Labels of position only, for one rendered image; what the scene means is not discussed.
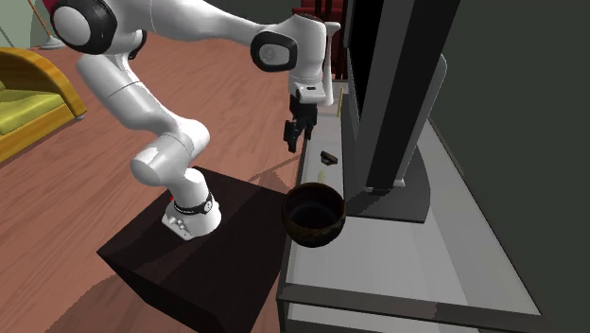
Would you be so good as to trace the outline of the black flat screen television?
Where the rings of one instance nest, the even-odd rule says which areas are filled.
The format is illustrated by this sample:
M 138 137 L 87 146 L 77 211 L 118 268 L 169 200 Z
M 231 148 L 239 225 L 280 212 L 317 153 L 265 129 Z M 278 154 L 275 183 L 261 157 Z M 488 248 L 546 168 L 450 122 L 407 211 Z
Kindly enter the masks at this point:
M 348 1 L 341 107 L 348 216 L 425 222 L 430 186 L 417 143 L 443 84 L 442 51 L 460 1 Z

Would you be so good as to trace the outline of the grey television cabinet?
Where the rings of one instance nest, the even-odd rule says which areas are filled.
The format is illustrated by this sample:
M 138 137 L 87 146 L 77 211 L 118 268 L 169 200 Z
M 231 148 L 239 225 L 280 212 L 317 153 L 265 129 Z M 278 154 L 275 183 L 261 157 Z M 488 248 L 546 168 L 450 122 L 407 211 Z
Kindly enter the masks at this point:
M 418 141 L 423 223 L 349 217 L 320 248 L 288 242 L 281 333 L 558 333 L 431 125 Z

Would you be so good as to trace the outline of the dark brown bowl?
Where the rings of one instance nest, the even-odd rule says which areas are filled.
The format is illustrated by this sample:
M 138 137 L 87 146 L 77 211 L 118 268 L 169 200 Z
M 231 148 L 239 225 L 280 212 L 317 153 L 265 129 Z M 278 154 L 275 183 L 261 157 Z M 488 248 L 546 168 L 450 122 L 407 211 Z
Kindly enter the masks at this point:
M 286 233 L 297 244 L 319 248 L 335 240 L 346 220 L 346 205 L 331 186 L 299 184 L 289 190 L 282 205 Z

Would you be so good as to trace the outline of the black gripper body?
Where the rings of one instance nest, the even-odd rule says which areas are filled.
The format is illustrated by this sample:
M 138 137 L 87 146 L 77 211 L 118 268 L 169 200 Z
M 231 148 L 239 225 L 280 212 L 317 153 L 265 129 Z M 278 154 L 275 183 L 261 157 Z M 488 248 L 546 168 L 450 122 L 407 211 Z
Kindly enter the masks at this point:
M 298 98 L 291 96 L 289 110 L 299 129 L 313 129 L 317 124 L 318 107 L 316 104 L 303 104 Z

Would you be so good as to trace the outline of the dark robot stand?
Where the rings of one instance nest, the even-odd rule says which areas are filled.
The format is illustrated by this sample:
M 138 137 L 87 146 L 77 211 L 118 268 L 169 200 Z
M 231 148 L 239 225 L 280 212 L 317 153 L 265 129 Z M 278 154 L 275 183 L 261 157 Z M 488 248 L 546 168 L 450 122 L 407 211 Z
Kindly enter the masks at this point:
M 250 333 L 279 274 L 284 194 L 203 170 L 222 221 L 185 241 L 162 222 L 165 192 L 98 255 L 149 305 L 198 333 Z

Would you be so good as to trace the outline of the yellow sofa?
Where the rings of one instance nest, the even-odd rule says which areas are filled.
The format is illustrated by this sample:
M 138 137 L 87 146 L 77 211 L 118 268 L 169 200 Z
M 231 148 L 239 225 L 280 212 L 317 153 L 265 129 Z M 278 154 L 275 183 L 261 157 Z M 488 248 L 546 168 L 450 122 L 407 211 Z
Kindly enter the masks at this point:
M 86 112 L 70 80 L 50 60 L 0 47 L 0 163 Z

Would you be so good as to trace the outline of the red wooden furniture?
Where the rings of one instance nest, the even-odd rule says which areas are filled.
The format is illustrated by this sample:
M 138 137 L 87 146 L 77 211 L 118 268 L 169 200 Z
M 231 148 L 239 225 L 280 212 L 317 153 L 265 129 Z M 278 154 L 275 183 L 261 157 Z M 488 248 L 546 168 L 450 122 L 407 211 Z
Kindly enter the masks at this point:
M 325 22 L 340 23 L 341 28 L 332 39 L 331 68 L 335 79 L 341 80 L 348 78 L 345 69 L 346 51 L 343 45 L 347 10 L 347 0 L 301 0 L 301 4 L 291 10 L 293 14 L 307 14 Z

